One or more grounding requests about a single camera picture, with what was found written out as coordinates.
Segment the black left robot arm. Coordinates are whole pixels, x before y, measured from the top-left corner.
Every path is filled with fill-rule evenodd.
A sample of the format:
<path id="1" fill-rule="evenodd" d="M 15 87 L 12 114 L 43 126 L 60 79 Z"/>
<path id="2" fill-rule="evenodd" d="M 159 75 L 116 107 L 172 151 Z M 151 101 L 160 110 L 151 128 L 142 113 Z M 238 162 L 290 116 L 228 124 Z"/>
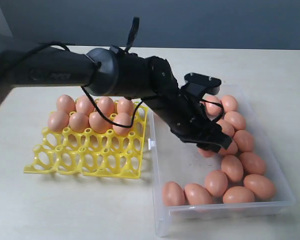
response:
<path id="1" fill-rule="evenodd" d="M 119 47 L 71 52 L 64 44 L 30 43 L 0 35 L 0 105 L 17 87 L 80 86 L 92 96 L 142 100 L 184 143 L 227 149 L 232 138 L 208 118 L 201 100 L 219 92 L 218 78 L 188 73 L 179 86 L 166 59 L 143 58 Z"/>

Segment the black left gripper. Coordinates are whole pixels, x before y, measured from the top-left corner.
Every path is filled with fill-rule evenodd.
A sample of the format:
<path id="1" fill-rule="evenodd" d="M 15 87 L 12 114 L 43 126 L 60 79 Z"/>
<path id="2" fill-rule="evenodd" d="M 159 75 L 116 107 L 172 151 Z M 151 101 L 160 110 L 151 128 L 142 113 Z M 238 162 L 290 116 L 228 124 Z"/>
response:
<path id="1" fill-rule="evenodd" d="M 227 150 L 232 138 L 222 127 L 206 115 L 204 107 L 195 98 L 180 93 L 156 95 L 149 98 L 152 109 L 184 143 L 196 144 L 199 149 L 218 153 Z"/>

